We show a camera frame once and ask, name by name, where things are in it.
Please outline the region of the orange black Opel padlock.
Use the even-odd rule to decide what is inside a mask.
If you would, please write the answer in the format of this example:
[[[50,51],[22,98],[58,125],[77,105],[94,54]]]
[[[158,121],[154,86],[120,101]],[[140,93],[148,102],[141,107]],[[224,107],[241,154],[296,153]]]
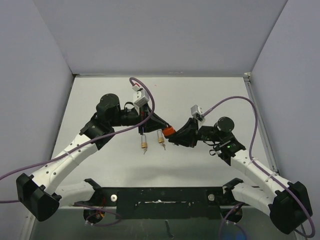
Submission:
[[[169,138],[171,135],[176,133],[176,130],[171,125],[168,125],[167,127],[163,128],[161,131],[165,138]]]

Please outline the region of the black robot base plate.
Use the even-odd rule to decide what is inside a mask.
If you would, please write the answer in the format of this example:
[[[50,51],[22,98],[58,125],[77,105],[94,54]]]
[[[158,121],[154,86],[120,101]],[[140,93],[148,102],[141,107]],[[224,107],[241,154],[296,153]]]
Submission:
[[[221,186],[205,187],[102,187],[88,178],[93,188],[88,200],[74,206],[84,207],[83,216],[93,221],[103,210],[114,209],[117,220],[220,220],[238,202],[223,193]]]

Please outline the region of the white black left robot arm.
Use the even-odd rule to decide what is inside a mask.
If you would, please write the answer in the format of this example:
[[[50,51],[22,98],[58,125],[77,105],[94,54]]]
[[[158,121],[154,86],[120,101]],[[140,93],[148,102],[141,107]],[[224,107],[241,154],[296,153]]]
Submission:
[[[148,97],[135,93],[133,108],[121,108],[119,97],[108,93],[100,98],[96,112],[79,134],[57,157],[31,175],[22,173],[16,179],[18,200],[43,222],[59,208],[60,183],[86,158],[104,147],[114,136],[115,127],[138,126],[139,134],[163,130],[169,124],[152,113]]]

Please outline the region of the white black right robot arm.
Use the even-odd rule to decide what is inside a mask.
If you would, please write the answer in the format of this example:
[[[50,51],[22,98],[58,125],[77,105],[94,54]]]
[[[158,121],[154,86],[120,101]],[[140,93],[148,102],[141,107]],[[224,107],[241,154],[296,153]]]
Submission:
[[[230,205],[248,204],[268,215],[274,226],[290,234],[312,216],[307,188],[299,181],[292,183],[270,170],[257,159],[250,157],[232,131],[235,124],[229,117],[221,117],[214,126],[199,126],[198,120],[189,118],[178,131],[167,127],[162,131],[170,143],[193,148],[197,142],[212,142],[215,155],[243,173],[258,187],[233,179],[223,185],[223,200]]]

